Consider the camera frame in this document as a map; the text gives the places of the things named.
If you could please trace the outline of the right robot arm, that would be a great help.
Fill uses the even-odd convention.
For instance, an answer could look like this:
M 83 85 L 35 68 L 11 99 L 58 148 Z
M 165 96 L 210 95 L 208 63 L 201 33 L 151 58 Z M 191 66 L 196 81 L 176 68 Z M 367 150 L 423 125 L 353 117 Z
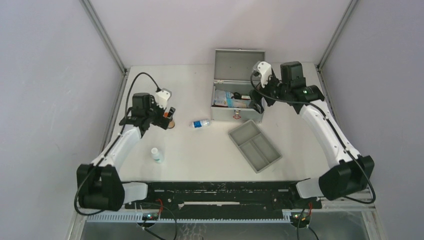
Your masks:
M 289 203 L 302 208 L 313 198 L 329 201 L 345 198 L 360 204 L 373 204 L 376 191 L 370 181 L 375 162 L 371 156 L 362 155 L 347 139 L 330 113 L 325 96 L 316 85 L 307 85 L 303 65 L 299 61 L 280 65 L 281 79 L 272 65 L 258 61 L 252 68 L 249 92 L 250 106 L 258 113 L 264 112 L 262 100 L 271 107 L 286 103 L 293 107 L 309 126 L 318 140 L 329 170 L 320 177 L 308 178 L 289 187 Z

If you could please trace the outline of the white bottle blue cap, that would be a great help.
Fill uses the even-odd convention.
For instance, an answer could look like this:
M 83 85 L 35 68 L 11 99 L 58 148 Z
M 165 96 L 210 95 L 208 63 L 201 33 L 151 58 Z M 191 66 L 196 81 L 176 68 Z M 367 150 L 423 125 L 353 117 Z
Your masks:
M 208 127 L 210 124 L 211 124 L 210 119 L 200 119 L 200 120 L 195 120 L 191 122 L 190 126 L 194 129 L 198 129 L 203 127 Z

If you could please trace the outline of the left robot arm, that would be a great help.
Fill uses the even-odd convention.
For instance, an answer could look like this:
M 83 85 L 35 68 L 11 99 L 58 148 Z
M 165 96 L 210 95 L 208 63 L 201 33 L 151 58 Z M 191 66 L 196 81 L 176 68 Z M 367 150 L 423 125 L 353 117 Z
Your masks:
M 134 201 L 145 209 L 155 205 L 157 196 L 148 190 L 146 183 L 124 183 L 119 170 L 151 125 L 168 129 L 175 113 L 175 108 L 167 108 L 171 97 L 171 91 L 165 88 L 154 95 L 142 92 L 132 96 L 132 105 L 119 122 L 122 129 L 116 138 L 90 164 L 81 164 L 76 170 L 77 191 L 73 202 L 76 210 L 93 209 L 98 214 L 118 211 Z

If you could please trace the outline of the brown bottle orange cap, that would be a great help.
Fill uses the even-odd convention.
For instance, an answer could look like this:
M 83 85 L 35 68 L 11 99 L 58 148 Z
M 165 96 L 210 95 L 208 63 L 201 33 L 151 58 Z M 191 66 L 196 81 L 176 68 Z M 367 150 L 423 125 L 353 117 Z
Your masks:
M 167 118 L 167 112 L 165 112 L 163 116 L 168 120 L 167 129 L 173 129 L 176 125 L 174 119 L 168 119 Z

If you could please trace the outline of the blue plaster packet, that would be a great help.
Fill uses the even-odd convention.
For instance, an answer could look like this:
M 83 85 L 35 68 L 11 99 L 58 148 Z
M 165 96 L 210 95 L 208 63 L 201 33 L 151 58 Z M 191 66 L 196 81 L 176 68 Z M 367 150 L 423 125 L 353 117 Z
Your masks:
M 227 92 L 227 103 L 229 108 L 249 108 L 249 103 L 251 100 L 242 100 L 242 99 L 231 99 L 233 95 L 232 92 Z

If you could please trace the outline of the black medical scissors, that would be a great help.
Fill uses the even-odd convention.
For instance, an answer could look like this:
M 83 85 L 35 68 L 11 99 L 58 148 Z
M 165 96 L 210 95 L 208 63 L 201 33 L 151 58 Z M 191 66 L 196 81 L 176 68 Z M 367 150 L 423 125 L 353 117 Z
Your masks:
M 231 99 L 241 100 L 242 95 L 239 92 L 234 92 L 234 93 L 232 93 Z

